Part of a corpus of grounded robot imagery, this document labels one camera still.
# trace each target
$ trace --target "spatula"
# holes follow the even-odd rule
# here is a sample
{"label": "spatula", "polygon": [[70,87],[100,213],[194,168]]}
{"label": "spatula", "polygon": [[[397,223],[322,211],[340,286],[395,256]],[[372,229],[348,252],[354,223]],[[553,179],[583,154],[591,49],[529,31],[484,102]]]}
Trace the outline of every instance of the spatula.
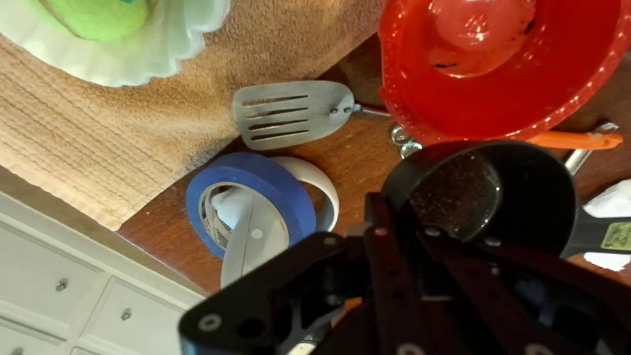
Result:
{"label": "spatula", "polygon": [[354,102],[332,81],[289,81],[242,87],[232,97],[232,120],[249,150],[277,150],[324,138],[352,112],[387,116]]}

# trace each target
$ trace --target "cabinet door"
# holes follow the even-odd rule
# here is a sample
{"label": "cabinet door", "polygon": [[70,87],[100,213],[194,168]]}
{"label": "cabinet door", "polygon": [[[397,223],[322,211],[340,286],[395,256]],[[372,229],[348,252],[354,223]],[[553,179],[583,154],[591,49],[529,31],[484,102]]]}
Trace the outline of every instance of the cabinet door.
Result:
{"label": "cabinet door", "polygon": [[182,310],[111,278],[86,331],[86,347],[115,355],[178,355],[177,321]]}
{"label": "cabinet door", "polygon": [[80,325],[106,274],[0,225],[0,315],[66,337]]}
{"label": "cabinet door", "polygon": [[17,323],[0,321],[1,355],[60,355],[60,341]]}

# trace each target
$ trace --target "tape roll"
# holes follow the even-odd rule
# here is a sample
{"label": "tape roll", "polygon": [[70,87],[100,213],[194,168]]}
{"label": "tape roll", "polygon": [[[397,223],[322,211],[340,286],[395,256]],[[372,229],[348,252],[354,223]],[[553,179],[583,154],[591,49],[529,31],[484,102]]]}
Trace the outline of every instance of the tape roll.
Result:
{"label": "tape roll", "polygon": [[317,166],[297,158],[273,156],[271,160],[285,168],[297,181],[313,185],[324,195],[324,203],[315,211],[315,229],[332,231],[338,217],[338,197],[328,175]]}
{"label": "tape roll", "polygon": [[186,219],[214,256],[222,258],[228,241],[216,227],[212,197],[230,187],[263,197],[281,217],[289,244],[315,231],[313,203],[285,168],[259,154],[226,154],[200,170],[184,191]]}

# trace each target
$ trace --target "black handle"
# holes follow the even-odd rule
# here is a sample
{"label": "black handle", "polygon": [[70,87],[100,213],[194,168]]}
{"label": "black handle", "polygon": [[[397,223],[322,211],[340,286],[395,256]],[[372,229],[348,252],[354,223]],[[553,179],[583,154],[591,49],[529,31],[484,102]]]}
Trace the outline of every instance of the black handle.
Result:
{"label": "black handle", "polygon": [[579,252],[631,254],[631,217],[595,219],[577,211],[573,231],[561,250],[561,258]]}

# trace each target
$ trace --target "white scalloped bowl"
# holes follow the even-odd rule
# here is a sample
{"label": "white scalloped bowl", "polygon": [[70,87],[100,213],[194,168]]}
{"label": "white scalloped bowl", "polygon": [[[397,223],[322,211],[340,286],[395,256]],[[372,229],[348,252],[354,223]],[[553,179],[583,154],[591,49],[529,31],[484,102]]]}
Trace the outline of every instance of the white scalloped bowl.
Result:
{"label": "white scalloped bowl", "polygon": [[145,26],[115,43],[70,35],[27,0],[1,0],[0,33],[40,61],[102,87],[137,87],[178,71],[194,57],[202,33],[216,31],[230,0],[153,0]]}

